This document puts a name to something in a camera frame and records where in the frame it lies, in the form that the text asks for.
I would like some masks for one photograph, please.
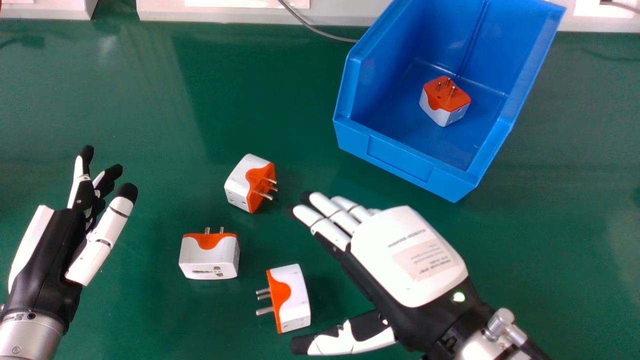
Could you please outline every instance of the gray cable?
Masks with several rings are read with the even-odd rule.
[[[339,37],[337,35],[333,35],[333,34],[329,34],[329,33],[325,33],[324,31],[320,30],[320,29],[316,29],[315,27],[313,27],[311,24],[309,24],[307,21],[305,21],[305,19],[302,19],[302,17],[300,17],[300,15],[298,15],[292,8],[291,6],[289,6],[288,3],[285,2],[285,0],[278,0],[278,2],[284,6],[284,8],[291,14],[293,15],[293,17],[295,17],[298,21],[300,21],[301,24],[303,24],[307,29],[313,31],[314,33],[318,34],[318,35],[322,35],[324,37],[327,38],[331,38],[334,40],[338,40],[338,41],[343,41],[343,42],[350,42],[352,44],[355,44],[358,42],[358,39],[354,39],[354,38],[343,38],[343,37]]]
[[[600,2],[600,5],[610,5],[610,6],[615,6],[617,8],[622,8],[625,10],[629,10],[631,12],[634,13],[640,13],[640,9],[636,9],[633,6],[629,6],[629,5],[625,5],[625,4],[621,4],[621,3],[616,3],[615,1],[612,0],[602,0]]]

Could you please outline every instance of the power adapter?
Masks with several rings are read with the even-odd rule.
[[[258,300],[271,299],[272,306],[256,310],[261,316],[273,313],[278,333],[289,332],[311,324],[311,307],[305,278],[299,264],[267,270],[269,287],[255,292]]]
[[[233,279],[238,276],[239,260],[237,235],[225,233],[224,227],[218,234],[210,234],[207,227],[204,234],[182,237],[178,264],[188,279]]]
[[[273,200],[269,192],[277,192],[276,168],[270,161],[247,154],[236,165],[225,182],[229,204],[251,214],[262,200]]]
[[[447,76],[440,76],[424,84],[420,96],[420,107],[442,127],[462,119],[470,103],[469,95]]]

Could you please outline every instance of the robotic hand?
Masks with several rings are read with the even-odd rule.
[[[376,310],[291,340],[294,354],[358,354],[402,344],[429,360],[549,359],[508,309],[483,304],[460,255],[408,206],[366,209],[305,193],[307,226]]]
[[[0,359],[51,359],[80,300],[116,243],[138,197],[123,184],[105,210],[105,196],[122,175],[115,165],[93,181],[93,147],[76,159],[67,209],[41,205],[24,233],[9,274],[9,297],[0,312]]]

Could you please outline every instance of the blue storage bin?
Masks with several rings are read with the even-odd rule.
[[[563,13],[538,0],[395,0],[347,57],[340,148],[460,200],[511,131]],[[423,84],[441,75],[472,101],[447,127],[419,106]]]

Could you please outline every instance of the metal knob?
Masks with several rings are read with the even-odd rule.
[[[506,308],[498,309],[486,324],[484,336],[490,341],[496,341],[502,336],[508,326],[513,324],[515,316],[511,310]]]

